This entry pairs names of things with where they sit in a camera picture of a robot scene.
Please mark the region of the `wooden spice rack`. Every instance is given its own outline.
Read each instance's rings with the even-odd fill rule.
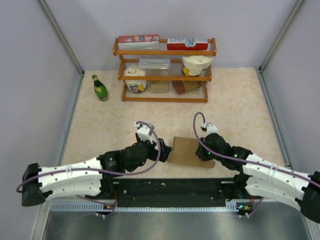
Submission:
[[[160,44],[166,44],[167,39],[161,38]],[[205,70],[204,76],[185,76],[181,75],[146,75],[146,76],[124,76],[126,64],[138,63],[139,59],[126,59],[124,55],[152,55],[152,56],[216,56],[217,47],[216,40],[214,38],[208,39],[208,43],[211,44],[210,50],[153,50],[153,49],[142,49],[142,50],[119,50],[118,38],[115,39],[113,45],[113,55],[119,56],[120,64],[118,71],[118,80],[123,81],[122,90],[122,101],[136,101],[136,102],[180,102],[180,103],[207,103],[208,102],[208,82],[212,80],[211,65]],[[181,64],[181,59],[171,59],[171,64]],[[204,98],[176,98],[176,97],[128,97],[127,86],[125,80],[160,80],[160,81],[202,81],[204,90]]]

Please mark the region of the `metal base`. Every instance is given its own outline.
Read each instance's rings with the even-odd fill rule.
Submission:
[[[50,212],[59,231],[83,212]],[[85,216],[42,240],[309,240],[303,216],[282,203],[263,202],[249,219],[234,212],[117,212],[103,220]]]

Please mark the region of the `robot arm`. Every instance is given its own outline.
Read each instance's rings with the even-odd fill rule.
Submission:
[[[40,167],[37,163],[30,164],[23,174],[22,181],[54,171],[60,173],[40,176],[25,184],[22,187],[22,206],[34,206],[58,197],[76,195],[86,195],[90,199],[106,199],[114,191],[112,178],[122,174],[102,174],[99,170],[116,173],[133,172],[143,166],[147,159],[155,161],[158,149],[160,149],[159,161],[165,162],[172,148],[166,146],[161,138],[159,138],[160,146],[157,146],[148,127],[142,124],[135,126],[138,128],[135,134],[137,142],[125,149],[108,151],[92,159],[70,165]]]
[[[233,179],[232,191],[239,198],[248,195],[260,196],[275,200],[296,208],[307,218],[320,223],[320,188],[309,183],[312,180],[320,183],[320,173],[315,171],[313,175],[289,170],[272,162],[266,161],[248,149],[239,146],[230,146],[218,129],[212,123],[201,126],[205,131],[205,137],[201,142],[212,151],[237,159],[243,159],[253,163],[261,163],[269,167],[259,166],[249,162],[239,162],[224,158],[207,151],[201,144],[196,151],[197,156],[203,161],[217,160],[230,170],[240,172]],[[221,186],[220,195],[228,197],[230,186]]]

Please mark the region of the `metal frame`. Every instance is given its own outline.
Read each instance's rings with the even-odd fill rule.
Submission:
[[[259,68],[261,72],[263,72],[268,63],[270,62],[272,56],[275,54],[276,50],[278,49],[278,46],[280,45],[280,43],[282,42],[282,39],[284,38],[285,34],[287,33],[289,27],[291,26],[291,24],[293,23],[293,20],[297,17],[297,15],[300,13],[301,9],[303,8],[304,6],[304,3],[306,2],[306,0],[298,0],[289,17],[286,19],[284,25],[282,26],[278,36],[276,37],[275,41],[273,42],[269,52],[267,53],[261,67]]]
[[[286,146],[286,143],[285,143],[286,141],[285,141],[285,138],[283,136],[283,131],[282,131],[280,122],[279,122],[278,117],[277,117],[275,105],[274,105],[274,103],[272,101],[272,98],[270,96],[270,93],[269,93],[268,85],[267,85],[267,83],[265,81],[264,75],[261,74],[260,70],[257,67],[255,68],[255,71],[256,71],[256,75],[258,76],[258,80],[259,80],[259,83],[260,83],[260,86],[261,86],[261,91],[262,91],[263,96],[264,96],[266,107],[268,108],[268,112],[269,112],[269,115],[270,115],[270,119],[272,121],[273,129],[274,129],[274,132],[275,132],[275,135],[276,135],[276,140],[278,142],[278,145],[279,145],[279,148],[280,148],[280,151],[281,151],[281,155],[282,155],[282,158],[283,158],[283,161],[284,161],[284,165],[286,167],[291,167],[292,164],[291,164],[291,161],[290,161],[290,154],[289,154],[289,151],[287,149],[287,146]]]
[[[53,13],[51,12],[46,0],[37,0],[37,2],[41,6],[41,9],[43,10],[44,15],[47,17],[56,37],[58,38],[63,49],[65,50],[65,53],[68,55],[70,61],[73,63],[73,65],[75,66],[79,74],[83,76],[85,74],[85,71],[81,67],[76,55],[74,54],[74,51],[71,49],[64,33],[59,27],[58,22],[55,19],[55,16],[53,15]]]
[[[268,84],[267,81],[265,79],[264,76],[264,70],[266,69],[266,67],[268,66],[272,56],[275,54],[275,52],[278,49],[278,46],[281,44],[282,39],[284,38],[286,32],[288,31],[290,25],[293,23],[293,20],[297,17],[297,15],[299,14],[299,12],[301,11],[304,3],[306,0],[298,0],[294,6],[294,8],[292,9],[289,17],[287,18],[285,24],[283,25],[279,35],[277,36],[277,38],[275,39],[275,41],[272,44],[272,47],[270,48],[268,54],[266,55],[261,67],[256,68],[256,73],[259,79],[259,83],[261,85],[261,90],[262,93],[264,95],[265,98],[265,102],[270,114],[270,119],[272,121],[273,127],[274,127],[274,131],[276,134],[276,138],[279,144],[279,148],[281,150],[281,154],[282,157],[284,159],[284,163],[287,167],[292,168],[292,164],[290,161],[290,153],[286,147],[286,141],[284,139],[283,136],[283,131],[281,128],[281,124],[278,120],[277,117],[277,112],[275,109],[275,105],[272,101],[272,98],[269,94],[269,88],[268,88]],[[58,163],[61,164],[62,160],[63,160],[63,155],[64,155],[64,151],[65,151],[65,147],[66,147],[66,143],[68,140],[68,136],[69,136],[69,132],[70,132],[70,128],[71,128],[71,124],[72,124],[72,120],[73,120],[73,116],[76,110],[76,106],[77,106],[77,102],[78,102],[78,97],[79,97],[79,93],[81,90],[81,86],[82,86],[82,81],[83,81],[83,76],[84,76],[84,70],[81,67],[79,61],[77,60],[77,57],[75,56],[73,50],[71,49],[64,33],[62,32],[61,28],[58,25],[58,22],[56,21],[53,13],[51,12],[46,0],[37,0],[37,2],[39,3],[39,5],[41,6],[41,9],[43,10],[45,16],[47,17],[53,31],[55,32],[58,40],[61,43],[61,46],[63,47],[63,49],[65,50],[66,54],[68,55],[70,61],[73,63],[73,65],[75,66],[75,68],[77,69],[77,71],[79,72],[79,74],[81,75],[81,80],[79,82],[78,88],[77,88],[77,92],[74,96],[74,103],[72,105],[72,111],[70,112],[70,116],[69,116],[69,121],[66,127],[66,134],[65,134],[65,138],[63,141],[63,144],[61,145],[60,151],[59,151],[59,158],[58,158]],[[48,219],[48,214],[51,208],[51,203],[50,202],[45,202],[44,204],[42,204],[41,206],[39,206],[38,210],[37,210],[37,214],[36,214],[36,218],[34,221],[34,225],[33,225],[33,229],[32,229],[32,233],[30,236],[30,240],[39,240],[42,239],[43,234],[44,234],[44,230],[45,230],[45,225]],[[313,240],[316,239],[320,239],[320,227],[317,223],[314,223],[310,220],[306,219],[306,225],[309,229],[309,232],[311,234],[311,237]]]

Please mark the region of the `green glass bottle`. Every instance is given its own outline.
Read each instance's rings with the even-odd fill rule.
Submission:
[[[92,75],[92,80],[94,83],[94,91],[97,97],[101,101],[106,101],[109,98],[109,93],[105,85],[99,81],[97,75]]]

